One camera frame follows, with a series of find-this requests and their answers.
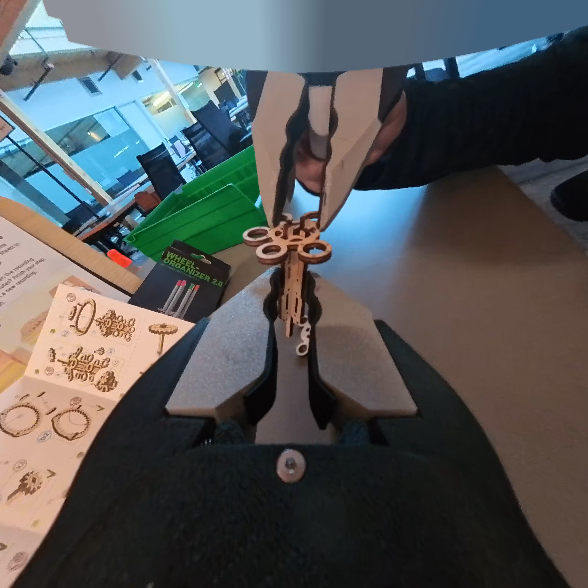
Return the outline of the wooden model ring-topped shaft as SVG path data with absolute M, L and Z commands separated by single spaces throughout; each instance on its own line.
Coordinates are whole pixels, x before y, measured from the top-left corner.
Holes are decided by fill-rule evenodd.
M 306 212 L 298 219 L 284 213 L 273 228 L 257 226 L 243 233 L 244 244 L 255 249 L 259 263 L 281 268 L 277 308 L 287 337 L 302 324 L 308 266 L 325 263 L 332 256 L 331 244 L 321 239 L 319 221 L 319 211 Z

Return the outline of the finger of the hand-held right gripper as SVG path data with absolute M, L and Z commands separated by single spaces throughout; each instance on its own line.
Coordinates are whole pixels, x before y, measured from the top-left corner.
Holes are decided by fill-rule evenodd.
M 277 225 L 295 184 L 295 146 L 306 128 L 306 80 L 298 73 L 252 71 L 252 138 L 269 226 Z
M 320 197 L 320 230 L 326 231 L 345 204 L 380 128 L 383 68 L 350 70 L 337 77 L 332 114 L 336 126 Z

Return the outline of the person's right hand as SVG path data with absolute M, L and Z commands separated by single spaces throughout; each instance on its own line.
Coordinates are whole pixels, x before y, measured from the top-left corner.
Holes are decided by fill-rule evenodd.
M 407 115 L 406 92 L 402 91 L 397 104 L 386 116 L 379 134 L 365 158 L 362 170 L 375 164 L 390 149 L 404 129 Z M 296 180 L 306 192 L 319 195 L 322 191 L 326 163 L 313 154 L 309 133 L 309 131 L 305 131 L 296 146 L 295 175 Z

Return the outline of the brown cardboard board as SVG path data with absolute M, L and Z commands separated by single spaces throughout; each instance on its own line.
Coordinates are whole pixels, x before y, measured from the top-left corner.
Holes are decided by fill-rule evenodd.
M 1 196 L 1 217 L 126 295 L 134 294 L 142 283 L 128 269 L 21 203 Z

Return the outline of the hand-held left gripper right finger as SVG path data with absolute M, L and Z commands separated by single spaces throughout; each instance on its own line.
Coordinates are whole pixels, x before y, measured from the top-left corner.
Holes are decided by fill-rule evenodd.
M 367 307 L 312 272 L 307 310 L 309 403 L 319 429 L 342 429 L 350 420 L 417 415 L 416 403 Z

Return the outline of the wooden office desk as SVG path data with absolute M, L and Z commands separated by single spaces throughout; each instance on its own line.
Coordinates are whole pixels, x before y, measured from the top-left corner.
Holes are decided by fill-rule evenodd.
M 151 182 L 145 182 L 142 185 L 132 185 L 122 195 L 118 196 L 112 203 L 106 205 L 98 213 L 96 221 L 87 221 L 78 231 L 74 233 L 74 237 L 80 241 L 89 241 L 90 237 L 106 228 L 117 223 L 121 218 L 125 218 L 132 213 L 133 210 L 138 209 L 135 196 L 141 191 L 152 193 L 154 188 Z

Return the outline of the person's right forearm black sleeve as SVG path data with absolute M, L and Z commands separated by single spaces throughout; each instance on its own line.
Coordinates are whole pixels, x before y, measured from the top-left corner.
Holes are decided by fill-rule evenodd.
M 421 187 L 447 175 L 587 156 L 587 27 L 518 62 L 440 82 L 408 81 L 399 137 L 357 190 Z

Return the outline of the black office chair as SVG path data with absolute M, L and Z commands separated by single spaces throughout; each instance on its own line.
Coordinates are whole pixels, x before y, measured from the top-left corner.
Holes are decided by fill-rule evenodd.
M 136 159 L 151 181 L 154 191 L 161 201 L 177 192 L 187 183 L 165 143 L 160 143 L 146 153 L 136 155 Z
M 212 101 L 192 114 L 196 122 L 181 132 L 205 167 L 212 168 L 252 146 L 252 135 Z

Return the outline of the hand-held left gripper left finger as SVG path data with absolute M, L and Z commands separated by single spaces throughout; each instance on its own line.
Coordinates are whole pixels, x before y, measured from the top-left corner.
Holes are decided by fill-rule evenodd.
M 255 428 L 276 398 L 279 271 L 267 270 L 211 316 L 166 405 L 173 416 Z

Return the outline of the black wheel organizer box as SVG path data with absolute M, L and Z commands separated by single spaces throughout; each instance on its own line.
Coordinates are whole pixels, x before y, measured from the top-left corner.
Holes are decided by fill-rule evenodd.
M 174 240 L 129 304 L 195 324 L 217 310 L 230 274 L 227 263 Z

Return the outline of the folded assembly instruction sheet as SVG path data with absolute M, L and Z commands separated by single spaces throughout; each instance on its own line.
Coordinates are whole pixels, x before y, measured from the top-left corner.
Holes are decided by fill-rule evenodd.
M 1 393 L 1 587 L 47 536 L 107 417 L 193 325 L 57 287 L 23 377 Z

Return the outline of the green plastic bin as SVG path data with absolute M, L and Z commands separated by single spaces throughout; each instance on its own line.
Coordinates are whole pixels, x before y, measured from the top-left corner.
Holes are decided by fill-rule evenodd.
M 163 219 L 230 186 L 241 191 L 253 204 L 257 202 L 259 185 L 253 146 L 248 146 L 184 185 L 179 192 L 169 195 L 152 210 L 148 220 Z
M 194 247 L 205 254 L 239 245 L 243 233 L 267 225 L 259 203 L 259 191 L 253 181 L 230 183 L 203 195 L 187 190 L 173 194 L 148 215 L 124 241 L 153 261 L 175 241 Z

